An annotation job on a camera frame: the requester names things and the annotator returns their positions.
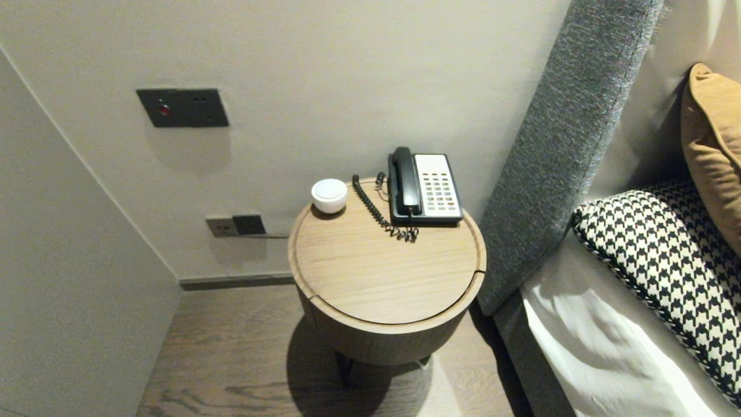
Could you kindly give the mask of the dark wall socket panel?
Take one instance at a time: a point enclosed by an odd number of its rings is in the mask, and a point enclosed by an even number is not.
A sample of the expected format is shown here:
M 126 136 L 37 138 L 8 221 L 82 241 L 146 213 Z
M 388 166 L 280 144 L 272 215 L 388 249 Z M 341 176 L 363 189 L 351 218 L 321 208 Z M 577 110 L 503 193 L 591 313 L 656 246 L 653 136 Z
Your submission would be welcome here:
M 217 88 L 140 88 L 137 97 L 157 129 L 230 126 Z

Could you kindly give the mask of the wooden baseboard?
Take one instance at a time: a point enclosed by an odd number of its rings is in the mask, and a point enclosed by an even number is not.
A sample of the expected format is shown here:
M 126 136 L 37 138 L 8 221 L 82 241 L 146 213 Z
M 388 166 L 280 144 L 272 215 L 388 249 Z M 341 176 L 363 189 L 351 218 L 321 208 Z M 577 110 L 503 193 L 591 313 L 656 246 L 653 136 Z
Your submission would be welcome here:
M 224 290 L 225 288 L 293 285 L 291 273 L 183 278 L 178 285 L 185 291 Z

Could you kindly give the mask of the beige padded headboard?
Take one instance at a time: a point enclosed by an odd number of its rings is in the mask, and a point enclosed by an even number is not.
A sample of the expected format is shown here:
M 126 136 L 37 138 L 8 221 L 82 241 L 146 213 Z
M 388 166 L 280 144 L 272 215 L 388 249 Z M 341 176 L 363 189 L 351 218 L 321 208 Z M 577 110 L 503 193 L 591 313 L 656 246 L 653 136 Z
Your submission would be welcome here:
M 688 175 L 680 114 L 696 63 L 741 82 L 741 0 L 665 0 L 585 200 Z

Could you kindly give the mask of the round wooden nightstand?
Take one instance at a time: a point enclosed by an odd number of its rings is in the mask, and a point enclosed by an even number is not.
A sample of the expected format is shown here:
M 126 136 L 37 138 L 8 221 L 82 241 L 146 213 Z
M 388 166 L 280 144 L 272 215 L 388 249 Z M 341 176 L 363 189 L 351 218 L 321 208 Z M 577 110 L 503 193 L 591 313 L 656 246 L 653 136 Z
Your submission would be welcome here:
M 387 234 L 353 190 L 342 212 L 324 214 L 313 205 L 300 212 L 288 259 L 307 296 L 372 324 L 411 324 L 445 311 L 487 264 L 485 241 L 469 214 L 450 227 L 422 227 L 411 243 Z M 347 386 L 352 366 L 362 362 L 334 353 Z

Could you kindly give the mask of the black white desk telephone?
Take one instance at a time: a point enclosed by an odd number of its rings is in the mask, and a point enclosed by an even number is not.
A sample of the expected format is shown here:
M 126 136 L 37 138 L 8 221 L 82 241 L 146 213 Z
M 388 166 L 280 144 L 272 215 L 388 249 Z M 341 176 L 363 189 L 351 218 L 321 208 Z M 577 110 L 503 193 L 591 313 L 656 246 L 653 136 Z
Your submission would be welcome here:
M 447 226 L 456 225 L 463 219 L 463 209 L 461 209 L 452 169 L 447 156 L 441 153 L 413 153 L 419 175 L 420 201 L 423 210 L 421 214 L 412 217 L 394 217 L 391 205 L 390 179 L 392 176 L 389 169 L 389 156 L 387 158 L 387 192 L 393 225 Z

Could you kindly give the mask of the grey fabric bed base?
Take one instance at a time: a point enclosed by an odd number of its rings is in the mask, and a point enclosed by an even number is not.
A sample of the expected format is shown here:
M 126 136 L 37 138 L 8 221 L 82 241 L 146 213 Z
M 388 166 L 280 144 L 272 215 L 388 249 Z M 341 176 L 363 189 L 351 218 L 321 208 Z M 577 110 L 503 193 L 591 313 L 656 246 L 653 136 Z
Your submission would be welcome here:
M 498 356 L 509 404 L 516 417 L 576 417 L 571 403 L 529 327 L 524 300 L 515 291 L 493 314 Z

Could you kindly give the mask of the black white houndstooth pillow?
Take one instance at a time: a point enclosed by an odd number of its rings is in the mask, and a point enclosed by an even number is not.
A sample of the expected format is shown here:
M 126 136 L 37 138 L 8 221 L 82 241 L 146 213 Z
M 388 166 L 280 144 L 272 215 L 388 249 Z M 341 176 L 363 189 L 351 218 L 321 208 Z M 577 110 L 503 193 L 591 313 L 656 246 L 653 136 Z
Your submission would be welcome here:
M 692 180 L 582 203 L 571 228 L 741 411 L 741 257 Z

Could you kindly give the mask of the white bed sheet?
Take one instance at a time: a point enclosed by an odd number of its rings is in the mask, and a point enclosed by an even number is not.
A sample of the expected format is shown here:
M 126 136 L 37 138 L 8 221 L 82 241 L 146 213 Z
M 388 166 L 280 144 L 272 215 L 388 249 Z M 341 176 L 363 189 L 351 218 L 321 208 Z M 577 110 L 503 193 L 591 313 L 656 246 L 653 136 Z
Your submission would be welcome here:
M 529 329 L 578 417 L 741 417 L 667 325 L 574 235 L 520 291 Z

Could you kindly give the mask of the grey and black wall outlet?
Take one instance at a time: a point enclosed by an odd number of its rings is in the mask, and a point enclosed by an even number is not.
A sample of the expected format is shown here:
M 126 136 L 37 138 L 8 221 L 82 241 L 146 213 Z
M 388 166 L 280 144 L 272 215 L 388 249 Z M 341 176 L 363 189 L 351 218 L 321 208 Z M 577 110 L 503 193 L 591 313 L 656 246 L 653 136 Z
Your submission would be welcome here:
M 208 216 L 206 225 L 214 237 L 267 235 L 259 214 Z

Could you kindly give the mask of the grey fabric headboard panel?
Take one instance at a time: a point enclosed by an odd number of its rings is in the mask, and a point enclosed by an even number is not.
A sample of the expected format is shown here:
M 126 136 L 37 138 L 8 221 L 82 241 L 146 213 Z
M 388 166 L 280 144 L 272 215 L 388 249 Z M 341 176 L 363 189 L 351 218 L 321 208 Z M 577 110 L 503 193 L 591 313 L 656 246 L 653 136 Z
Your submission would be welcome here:
M 479 229 L 477 300 L 495 314 L 564 238 L 637 77 L 664 0 L 572 0 Z

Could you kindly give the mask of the mustard yellow pillow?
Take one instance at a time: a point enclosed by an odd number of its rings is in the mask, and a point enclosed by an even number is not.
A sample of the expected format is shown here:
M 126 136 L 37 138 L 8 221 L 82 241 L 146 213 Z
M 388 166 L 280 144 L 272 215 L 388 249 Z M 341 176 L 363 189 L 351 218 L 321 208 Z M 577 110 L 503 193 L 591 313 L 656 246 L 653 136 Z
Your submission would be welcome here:
M 680 111 L 685 161 L 717 229 L 741 257 L 741 83 L 694 64 Z

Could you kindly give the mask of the black telephone handset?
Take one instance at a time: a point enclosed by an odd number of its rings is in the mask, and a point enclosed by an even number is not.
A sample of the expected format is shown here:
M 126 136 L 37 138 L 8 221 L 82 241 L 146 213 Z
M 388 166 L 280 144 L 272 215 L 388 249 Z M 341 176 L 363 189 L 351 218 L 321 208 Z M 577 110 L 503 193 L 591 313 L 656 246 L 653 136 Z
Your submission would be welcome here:
M 410 148 L 398 147 L 389 156 L 391 205 L 394 217 L 421 214 L 419 175 Z

